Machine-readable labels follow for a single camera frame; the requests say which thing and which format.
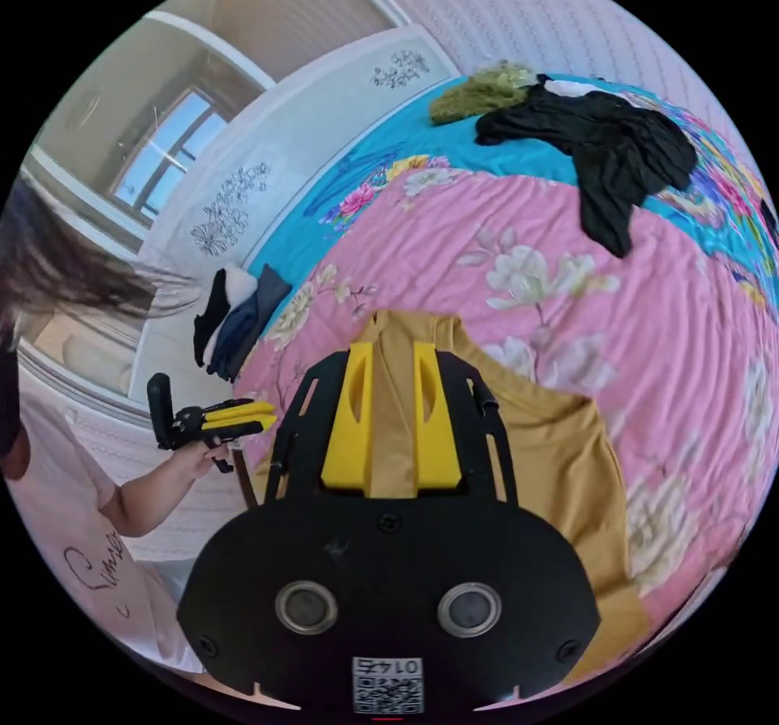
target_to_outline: pink floral bedspread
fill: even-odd
[[[779,452],[779,331],[762,298],[635,210],[617,260],[576,187],[456,169],[394,179],[247,361],[236,395],[283,413],[376,309],[460,314],[510,371],[595,397],[626,482],[631,570],[659,628],[751,527]],[[245,441],[247,460],[273,434]]]

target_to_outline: mustard yellow shirt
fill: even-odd
[[[413,497],[414,342],[456,354],[500,404],[519,505],[568,539],[595,592],[600,627],[566,682],[600,671],[645,638],[648,618],[629,574],[622,473],[594,401],[544,389],[504,368],[471,342],[455,316],[378,311],[358,340],[375,344],[370,496]],[[260,500],[266,475],[261,467],[253,480]]]

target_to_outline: blue bedsheet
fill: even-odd
[[[687,132],[699,151],[693,186],[684,195],[668,190],[647,199],[643,207],[672,221],[708,255],[724,259],[736,278],[762,294],[769,310],[776,312],[776,256],[762,219],[755,214],[760,185],[750,182],[739,169],[725,142],[683,109],[645,90],[568,75],[551,76],[629,93],[641,105],[669,114]],[[297,290],[341,235],[342,225],[329,221],[329,215],[350,193],[371,182],[372,176],[381,176],[394,161],[410,156],[442,157],[453,168],[486,170],[501,176],[525,174],[578,183],[571,158],[543,141],[524,139],[481,147],[474,143],[476,118],[433,126],[428,116],[430,101],[461,81],[453,79],[420,96],[360,140],[295,206],[261,248],[249,271],[259,276],[267,263]]]

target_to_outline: window frame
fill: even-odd
[[[173,103],[170,105],[170,108],[165,112],[165,116],[162,119],[162,122],[164,122],[168,117],[170,117],[175,112],[175,110],[190,95],[197,95],[199,98],[205,101],[209,105],[209,107],[185,130],[184,133],[182,133],[181,136],[179,136],[179,139],[175,142],[175,144],[173,144],[173,146],[171,146],[169,149],[166,150],[166,154],[169,157],[175,158],[176,155],[178,155],[180,152],[184,152],[184,146],[186,145],[187,141],[213,115],[218,116],[225,123],[229,122],[229,120],[224,116],[224,112],[222,112],[217,106],[216,101],[212,100],[211,97],[207,95],[204,90],[202,90],[201,88],[199,88],[194,84],[186,88],[185,90],[183,90],[176,98],[176,100],[173,101]],[[115,203],[117,202],[121,203],[121,208],[123,208],[125,211],[130,213],[133,219],[140,221],[142,224],[146,225],[147,227],[150,227],[152,225],[153,219],[151,217],[148,217],[144,213],[144,211],[149,211],[154,213],[155,218],[159,214],[159,212],[154,212],[154,210],[148,206],[147,199],[152,194],[154,188],[160,182],[160,179],[162,179],[165,172],[171,167],[178,168],[184,173],[187,172],[187,170],[184,169],[183,166],[177,161],[171,161],[168,160],[166,157],[163,157],[160,160],[159,166],[154,170],[154,173],[148,178],[146,184],[138,193],[135,200],[133,200],[132,204],[128,204],[126,201],[118,197],[118,195],[116,194],[117,190],[121,186],[122,180],[127,174],[127,171],[132,167],[133,163],[136,161],[137,157],[141,154],[141,152],[143,152],[143,150],[146,149],[148,142],[151,140],[156,129],[157,129],[156,127],[151,128],[144,135],[143,139],[139,141],[138,144],[135,145],[135,147],[132,150],[132,153],[127,156],[127,160],[125,161],[124,165],[120,169],[118,175],[114,178],[114,181],[112,182],[109,188],[110,198]]]

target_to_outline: white t-shirt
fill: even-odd
[[[203,666],[176,621],[176,604],[148,564],[136,563],[100,514],[116,485],[79,444],[67,422],[21,399],[30,465],[6,481],[43,559],[84,612],[143,657],[181,671]]]

